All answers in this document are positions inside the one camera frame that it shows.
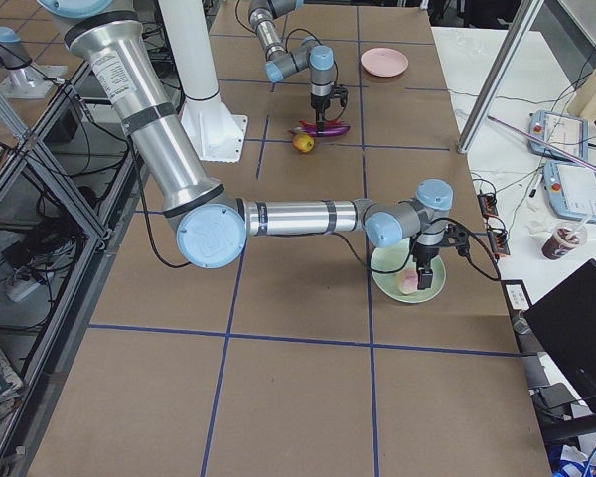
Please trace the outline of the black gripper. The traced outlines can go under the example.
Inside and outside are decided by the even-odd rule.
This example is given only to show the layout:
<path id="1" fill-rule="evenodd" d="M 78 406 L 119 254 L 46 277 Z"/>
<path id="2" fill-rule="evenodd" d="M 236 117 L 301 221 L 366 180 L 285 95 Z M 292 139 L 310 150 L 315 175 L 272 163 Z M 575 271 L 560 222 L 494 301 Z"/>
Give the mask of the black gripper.
<path id="1" fill-rule="evenodd" d="M 337 100 L 340 107 L 345 108 L 348 102 L 348 90 L 336 84 L 311 85 L 310 102 L 316 113 L 316 131 L 318 134 L 325 132 L 327 124 L 325 113 L 333 100 Z"/>
<path id="2" fill-rule="evenodd" d="M 462 226 L 446 226 L 437 234 L 418 234 L 411 239 L 410 246 L 417 267 L 418 290 L 432 286 L 431 261 L 439 254 L 440 248 L 456 248 L 462 257 L 470 253 L 469 235 Z"/>

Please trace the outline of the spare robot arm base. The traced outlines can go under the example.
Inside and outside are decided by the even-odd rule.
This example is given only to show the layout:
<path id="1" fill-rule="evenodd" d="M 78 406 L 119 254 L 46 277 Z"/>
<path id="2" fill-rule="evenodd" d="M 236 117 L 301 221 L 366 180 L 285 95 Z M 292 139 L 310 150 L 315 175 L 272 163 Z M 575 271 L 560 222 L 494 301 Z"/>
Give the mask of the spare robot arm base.
<path id="1" fill-rule="evenodd" d="M 11 99 L 43 99 L 52 86 L 62 82 L 68 67 L 39 65 L 29 55 L 16 32 L 0 26 L 0 69 L 7 76 L 0 82 L 0 92 Z"/>

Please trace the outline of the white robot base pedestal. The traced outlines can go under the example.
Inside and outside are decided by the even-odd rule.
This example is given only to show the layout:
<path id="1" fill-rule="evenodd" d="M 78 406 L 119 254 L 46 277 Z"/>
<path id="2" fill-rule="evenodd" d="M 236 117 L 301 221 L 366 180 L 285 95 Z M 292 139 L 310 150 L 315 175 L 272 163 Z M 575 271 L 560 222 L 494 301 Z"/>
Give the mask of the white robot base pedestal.
<path id="1" fill-rule="evenodd" d="M 185 102 L 182 125 L 203 161 L 239 161 L 248 118 L 223 103 L 200 0 L 163 0 L 159 9 Z"/>

